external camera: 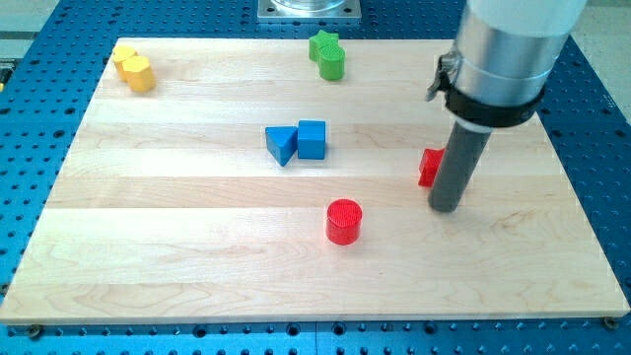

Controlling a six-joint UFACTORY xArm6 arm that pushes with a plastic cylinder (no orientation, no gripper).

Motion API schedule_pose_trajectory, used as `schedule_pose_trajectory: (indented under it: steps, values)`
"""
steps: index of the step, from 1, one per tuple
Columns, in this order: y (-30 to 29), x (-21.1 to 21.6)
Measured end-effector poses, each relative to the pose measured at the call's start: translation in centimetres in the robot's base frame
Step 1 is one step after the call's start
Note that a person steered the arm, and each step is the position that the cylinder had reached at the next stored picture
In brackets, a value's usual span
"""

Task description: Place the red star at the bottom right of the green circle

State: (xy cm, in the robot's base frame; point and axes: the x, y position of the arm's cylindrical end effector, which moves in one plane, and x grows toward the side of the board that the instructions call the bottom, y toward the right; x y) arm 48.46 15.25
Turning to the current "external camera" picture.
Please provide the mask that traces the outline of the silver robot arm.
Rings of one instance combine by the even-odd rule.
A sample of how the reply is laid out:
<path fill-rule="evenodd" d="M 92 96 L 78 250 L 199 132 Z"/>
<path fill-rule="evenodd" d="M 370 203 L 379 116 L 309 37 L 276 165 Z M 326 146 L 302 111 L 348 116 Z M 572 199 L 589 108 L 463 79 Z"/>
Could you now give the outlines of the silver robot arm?
<path fill-rule="evenodd" d="M 520 106 L 542 89 L 586 0 L 468 0 L 454 49 L 455 87 L 496 107 Z"/>

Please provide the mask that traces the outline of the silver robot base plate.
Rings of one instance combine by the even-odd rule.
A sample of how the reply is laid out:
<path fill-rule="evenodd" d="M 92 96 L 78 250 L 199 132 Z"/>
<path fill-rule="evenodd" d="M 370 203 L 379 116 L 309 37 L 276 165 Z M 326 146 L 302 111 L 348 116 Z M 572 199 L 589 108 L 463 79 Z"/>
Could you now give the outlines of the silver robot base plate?
<path fill-rule="evenodd" d="M 258 0 L 256 15 L 263 23 L 358 22 L 362 19 L 360 0 Z"/>

